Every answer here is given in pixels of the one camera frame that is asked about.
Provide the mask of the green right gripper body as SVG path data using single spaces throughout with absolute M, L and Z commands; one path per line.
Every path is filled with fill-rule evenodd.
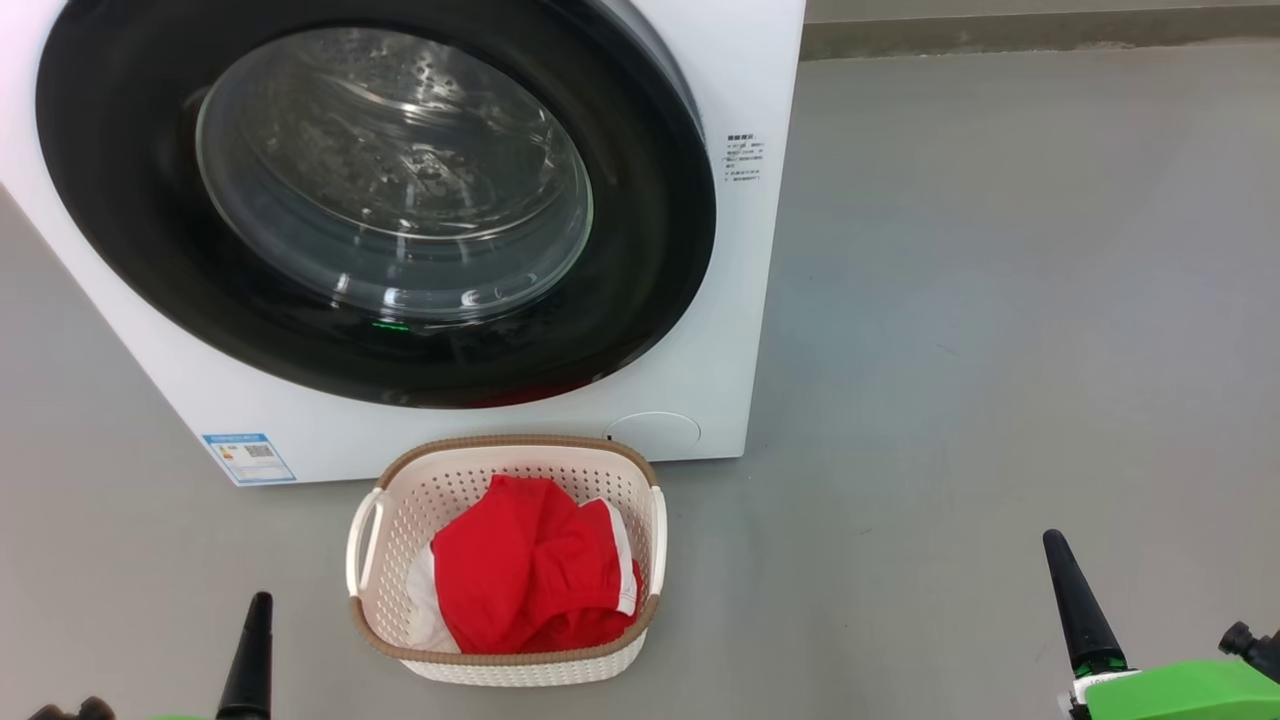
M 1190 660 L 1076 678 L 1065 719 L 1277 719 L 1275 680 L 1242 660 Z

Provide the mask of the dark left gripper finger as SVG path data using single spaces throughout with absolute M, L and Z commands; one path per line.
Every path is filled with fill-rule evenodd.
M 257 592 L 244 616 L 215 719 L 273 717 L 273 596 Z

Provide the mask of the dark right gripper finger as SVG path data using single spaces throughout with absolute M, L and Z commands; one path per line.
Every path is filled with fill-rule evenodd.
M 1048 529 L 1042 543 L 1073 675 L 1082 679 L 1126 671 L 1125 653 L 1068 539 Z

